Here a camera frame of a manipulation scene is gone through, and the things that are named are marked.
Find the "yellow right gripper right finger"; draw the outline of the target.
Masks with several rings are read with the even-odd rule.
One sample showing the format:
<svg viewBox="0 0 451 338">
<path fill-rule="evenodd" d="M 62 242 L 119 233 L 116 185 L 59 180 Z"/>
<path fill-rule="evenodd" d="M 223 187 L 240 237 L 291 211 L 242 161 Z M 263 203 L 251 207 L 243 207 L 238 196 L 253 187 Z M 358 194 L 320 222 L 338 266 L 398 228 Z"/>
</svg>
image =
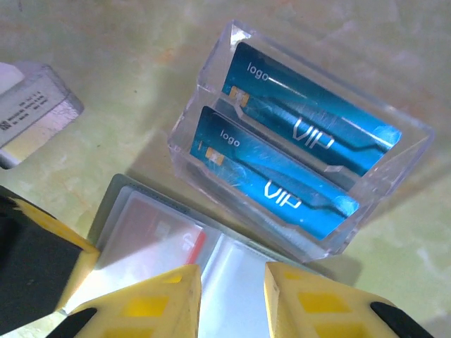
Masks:
<svg viewBox="0 0 451 338">
<path fill-rule="evenodd" d="M 264 295 L 271 337 L 430 337 L 389 300 L 286 263 L 266 264 Z"/>
</svg>

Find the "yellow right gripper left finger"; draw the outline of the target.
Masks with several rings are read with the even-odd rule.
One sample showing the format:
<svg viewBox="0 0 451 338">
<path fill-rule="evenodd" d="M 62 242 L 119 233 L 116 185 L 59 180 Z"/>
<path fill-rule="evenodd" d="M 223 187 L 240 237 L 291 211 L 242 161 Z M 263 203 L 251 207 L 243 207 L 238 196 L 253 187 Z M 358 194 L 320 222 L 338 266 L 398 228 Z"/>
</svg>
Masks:
<svg viewBox="0 0 451 338">
<path fill-rule="evenodd" d="M 197 337 L 202 296 L 198 265 L 92 299 L 73 310 L 53 337 Z"/>
</svg>

